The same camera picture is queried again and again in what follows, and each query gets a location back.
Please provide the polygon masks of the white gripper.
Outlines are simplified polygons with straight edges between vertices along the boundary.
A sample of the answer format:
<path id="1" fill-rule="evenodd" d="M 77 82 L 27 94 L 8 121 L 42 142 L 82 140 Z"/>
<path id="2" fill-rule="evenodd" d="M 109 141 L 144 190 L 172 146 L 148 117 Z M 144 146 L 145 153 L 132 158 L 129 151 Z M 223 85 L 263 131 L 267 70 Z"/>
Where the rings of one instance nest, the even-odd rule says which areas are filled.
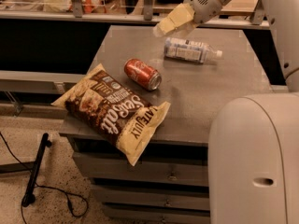
<path id="1" fill-rule="evenodd" d="M 157 37 L 190 31 L 194 23 L 202 24 L 214 18 L 222 9 L 220 0 L 184 0 L 153 28 Z"/>

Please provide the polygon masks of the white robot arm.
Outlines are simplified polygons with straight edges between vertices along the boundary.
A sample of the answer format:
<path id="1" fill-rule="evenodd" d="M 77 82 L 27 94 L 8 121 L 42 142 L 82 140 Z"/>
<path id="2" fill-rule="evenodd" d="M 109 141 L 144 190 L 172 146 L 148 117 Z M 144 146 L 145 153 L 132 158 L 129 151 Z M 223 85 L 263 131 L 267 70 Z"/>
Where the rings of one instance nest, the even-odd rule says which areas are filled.
<path id="1" fill-rule="evenodd" d="M 231 0 L 184 0 L 156 35 L 201 25 Z M 228 103 L 208 140 L 211 224 L 299 224 L 299 0 L 261 0 L 287 85 Z"/>

